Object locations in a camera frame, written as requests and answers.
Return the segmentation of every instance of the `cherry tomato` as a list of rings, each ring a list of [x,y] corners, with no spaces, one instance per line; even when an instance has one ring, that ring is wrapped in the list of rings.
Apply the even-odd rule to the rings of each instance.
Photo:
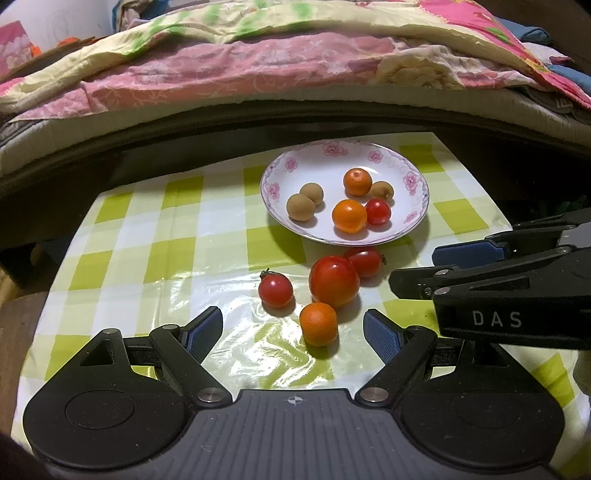
[[[261,272],[258,291],[262,302],[276,309],[285,307],[294,296],[290,279],[280,273],[270,272],[268,268]]]
[[[382,264],[386,264],[386,257],[374,247],[349,248],[343,256],[351,262],[360,277],[373,277],[379,273]]]
[[[359,276],[348,260],[329,255],[312,266],[308,285],[314,301],[328,303],[337,309],[357,295]]]
[[[365,210],[368,213],[368,223],[371,225],[383,225],[392,215],[390,205],[381,199],[371,199],[365,205]]]

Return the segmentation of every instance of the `floral blanket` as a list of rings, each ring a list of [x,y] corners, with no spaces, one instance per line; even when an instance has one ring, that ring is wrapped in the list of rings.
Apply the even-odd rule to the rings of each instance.
[[[170,35],[192,43],[158,48]],[[84,47],[10,86],[0,96],[0,113],[59,118],[387,82],[445,89],[531,85],[591,109],[581,88],[547,70],[472,0],[245,0],[168,14]]]
[[[15,120],[93,113],[326,85],[393,83],[438,89],[502,88],[535,80],[421,40],[322,32],[256,43],[157,48]]]

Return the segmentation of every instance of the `white plate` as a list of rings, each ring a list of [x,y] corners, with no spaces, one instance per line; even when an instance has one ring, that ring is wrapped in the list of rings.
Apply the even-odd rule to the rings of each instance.
[[[355,167],[369,172],[373,181],[385,180],[394,187],[392,216],[385,225],[344,233],[335,228],[332,210],[348,198],[343,176]],[[296,222],[287,215],[285,204],[308,182],[322,187],[324,204],[316,207],[311,220]],[[360,140],[321,140],[281,154],[262,176],[261,196],[271,216],[292,232],[346,247],[379,245],[406,235],[423,220],[429,205],[427,182],[412,163],[389,148]],[[350,198],[363,205],[369,200],[369,196]]]

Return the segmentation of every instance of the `longan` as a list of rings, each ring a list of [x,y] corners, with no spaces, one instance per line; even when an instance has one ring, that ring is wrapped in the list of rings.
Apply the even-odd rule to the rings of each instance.
[[[306,195],[314,205],[318,206],[324,200],[324,191],[322,187],[317,183],[306,183],[302,188],[300,188],[300,193],[302,195]]]
[[[369,195],[374,199],[389,201],[394,198],[394,189],[387,181],[377,181],[369,189]]]
[[[287,199],[286,209],[292,220],[305,222],[314,216],[316,205],[306,195],[296,193]]]

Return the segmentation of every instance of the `plastic tablecloth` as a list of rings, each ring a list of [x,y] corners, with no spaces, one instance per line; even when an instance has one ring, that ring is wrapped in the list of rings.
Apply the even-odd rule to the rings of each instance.
[[[12,435],[26,443],[22,413],[29,399],[108,327],[124,336],[146,335],[159,325],[185,325],[206,307],[219,306],[223,335],[203,365],[234,396],[242,388],[342,387],[355,392],[382,366],[363,339],[362,316],[368,308],[401,326],[437,330],[432,302],[397,299],[387,274],[394,268],[432,265],[435,247],[481,239],[510,225],[434,134],[360,139],[412,161],[427,180],[431,203],[415,230],[379,247],[387,268],[383,276],[364,281],[357,300],[339,311],[338,342],[307,349],[298,314],[311,302],[310,267],[344,249],[303,239],[275,223],[259,194],[263,171],[285,149],[122,186],[96,199],[51,287],[22,369]],[[293,282],[292,312],[262,307],[256,289],[265,268]],[[553,464],[572,469],[584,461],[579,450],[589,418],[588,399],[572,378],[577,352],[506,348],[564,408],[567,428]],[[154,375],[148,367],[134,369]]]

